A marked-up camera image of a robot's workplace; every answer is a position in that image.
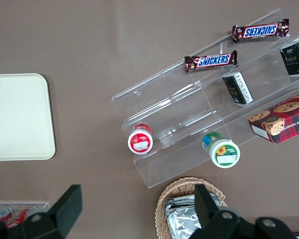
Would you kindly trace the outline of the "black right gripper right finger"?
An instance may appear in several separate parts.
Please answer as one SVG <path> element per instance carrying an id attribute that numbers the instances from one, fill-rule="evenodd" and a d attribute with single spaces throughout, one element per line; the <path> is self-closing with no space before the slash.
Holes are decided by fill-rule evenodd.
<path id="1" fill-rule="evenodd" d="M 201 224 L 201 229 L 194 232 L 195 239 L 236 238 L 239 217 L 227 208 L 217 207 L 203 184 L 195 185 L 195 211 Z"/>

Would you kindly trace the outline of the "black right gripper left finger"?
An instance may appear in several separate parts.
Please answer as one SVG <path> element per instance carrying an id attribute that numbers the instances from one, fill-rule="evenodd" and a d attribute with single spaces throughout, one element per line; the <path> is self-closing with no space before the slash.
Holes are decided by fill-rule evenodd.
<path id="1" fill-rule="evenodd" d="M 25 239 L 64 239 L 83 209 L 81 185 L 71 185 L 48 210 L 33 214 L 23 223 Z"/>

